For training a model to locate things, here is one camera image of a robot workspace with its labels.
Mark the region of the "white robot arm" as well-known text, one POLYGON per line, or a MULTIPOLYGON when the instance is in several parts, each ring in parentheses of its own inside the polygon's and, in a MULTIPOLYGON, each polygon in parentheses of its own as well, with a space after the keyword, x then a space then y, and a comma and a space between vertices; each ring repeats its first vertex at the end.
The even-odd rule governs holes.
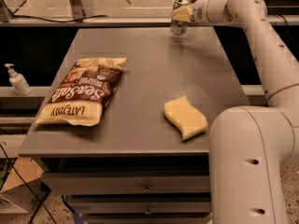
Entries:
POLYGON ((227 109, 213 122, 213 224, 289 224, 280 167, 299 157, 299 62, 266 14, 263 0, 197 0, 171 14, 175 21, 240 27, 267 102, 227 109))

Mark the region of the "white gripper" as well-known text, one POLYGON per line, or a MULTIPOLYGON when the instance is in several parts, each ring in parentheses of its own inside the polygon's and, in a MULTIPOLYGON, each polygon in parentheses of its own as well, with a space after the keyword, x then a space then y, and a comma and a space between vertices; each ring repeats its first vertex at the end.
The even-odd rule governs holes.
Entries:
POLYGON ((171 12, 173 21, 207 23, 206 16, 208 0, 196 0, 189 7, 179 7, 171 12))

